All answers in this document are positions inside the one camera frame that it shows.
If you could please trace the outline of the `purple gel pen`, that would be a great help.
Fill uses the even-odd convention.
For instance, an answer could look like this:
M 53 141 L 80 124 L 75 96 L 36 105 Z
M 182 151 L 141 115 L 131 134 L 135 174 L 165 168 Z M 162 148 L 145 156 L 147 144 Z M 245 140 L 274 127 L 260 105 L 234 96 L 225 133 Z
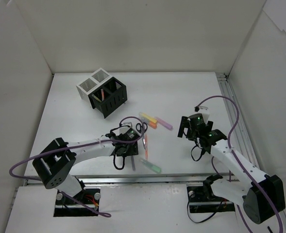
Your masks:
M 134 160 L 134 157 L 133 157 L 133 156 L 131 156 L 131 164 L 132 164 L 132 170 L 133 170 L 133 171 L 136 171 L 135 160 Z

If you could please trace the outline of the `orange gel pen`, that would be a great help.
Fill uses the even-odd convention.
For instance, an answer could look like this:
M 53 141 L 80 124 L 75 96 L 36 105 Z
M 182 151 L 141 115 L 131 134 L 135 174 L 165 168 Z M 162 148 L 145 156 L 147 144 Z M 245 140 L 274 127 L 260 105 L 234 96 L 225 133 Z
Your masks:
M 104 94 L 104 89 L 101 88 L 101 100 L 105 100 L 105 94 Z

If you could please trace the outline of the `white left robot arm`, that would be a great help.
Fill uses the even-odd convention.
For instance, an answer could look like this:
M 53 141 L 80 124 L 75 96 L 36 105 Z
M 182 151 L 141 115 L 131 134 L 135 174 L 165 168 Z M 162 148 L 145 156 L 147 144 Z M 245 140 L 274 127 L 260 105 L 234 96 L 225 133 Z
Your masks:
M 140 134 L 130 126 L 126 126 L 125 132 L 119 135 L 110 131 L 102 138 L 90 141 L 95 145 L 88 147 L 76 148 L 79 143 L 70 144 L 62 138 L 57 138 L 42 153 L 65 150 L 36 158 L 32 165 L 46 189 L 55 188 L 64 192 L 72 203 L 77 204 L 84 199 L 84 184 L 70 174 L 72 167 L 86 160 L 111 156 L 115 169 L 122 170 L 125 167 L 125 158 L 138 154 L 139 138 Z

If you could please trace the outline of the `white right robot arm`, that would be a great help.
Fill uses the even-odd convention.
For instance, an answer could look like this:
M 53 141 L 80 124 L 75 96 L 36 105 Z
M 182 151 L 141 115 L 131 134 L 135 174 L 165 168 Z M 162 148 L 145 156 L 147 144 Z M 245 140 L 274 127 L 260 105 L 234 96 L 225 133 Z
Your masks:
M 286 207 L 282 180 L 269 176 L 249 162 L 239 151 L 231 148 L 220 130 L 212 129 L 202 114 L 183 116 L 178 137 L 186 137 L 206 153 L 217 158 L 240 181 L 241 187 L 230 183 L 221 175 L 211 175 L 203 181 L 202 194 L 208 200 L 227 199 L 243 207 L 248 218 L 261 224 Z

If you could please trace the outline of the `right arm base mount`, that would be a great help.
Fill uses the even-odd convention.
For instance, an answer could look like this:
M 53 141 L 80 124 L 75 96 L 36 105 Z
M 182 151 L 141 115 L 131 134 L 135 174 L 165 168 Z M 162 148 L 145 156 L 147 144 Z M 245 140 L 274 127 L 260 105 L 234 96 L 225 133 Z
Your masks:
M 189 210 L 192 214 L 235 212 L 235 205 L 223 198 L 209 200 L 203 191 L 203 186 L 188 186 Z

